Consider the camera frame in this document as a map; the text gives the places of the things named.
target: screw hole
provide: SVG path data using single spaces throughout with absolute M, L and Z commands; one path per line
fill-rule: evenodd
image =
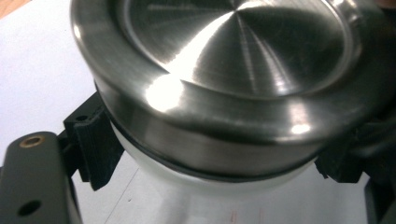
M 78 120 L 78 121 L 84 121 L 84 120 L 86 120 L 87 118 L 88 118 L 87 116 L 83 115 L 83 116 L 76 117 L 76 120 Z
M 32 215 L 38 208 L 40 208 L 40 201 L 30 201 L 29 203 L 24 204 L 20 210 L 18 211 L 18 215 L 20 217 L 27 217 Z
M 44 142 L 44 136 L 35 135 L 23 139 L 20 143 L 20 147 L 35 147 Z

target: white table surface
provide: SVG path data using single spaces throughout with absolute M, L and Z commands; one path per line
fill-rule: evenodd
M 0 20 L 0 164 L 14 139 L 38 131 L 61 132 L 67 115 L 94 93 L 70 29 L 69 4 L 34 0 Z M 103 189 L 92 192 L 78 175 L 74 180 L 86 224 L 146 224 L 151 210 L 162 203 L 127 155 Z M 366 181 L 365 176 L 358 185 L 340 185 L 324 180 L 311 166 L 266 196 L 263 206 L 273 216 L 263 223 L 367 223 Z

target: stainless steel lid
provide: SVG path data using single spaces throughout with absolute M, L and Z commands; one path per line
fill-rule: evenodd
M 394 93 L 394 35 L 371 1 L 74 0 L 72 17 L 119 129 L 193 175 L 285 173 Z

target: wooden surface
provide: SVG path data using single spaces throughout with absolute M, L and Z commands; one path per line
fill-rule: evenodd
M 0 0 L 0 19 L 28 2 L 30 0 Z

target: brushed metal surface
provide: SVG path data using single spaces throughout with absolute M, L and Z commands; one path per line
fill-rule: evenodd
M 285 173 L 396 86 L 394 33 L 371 1 L 74 0 L 72 18 L 118 128 L 191 175 Z

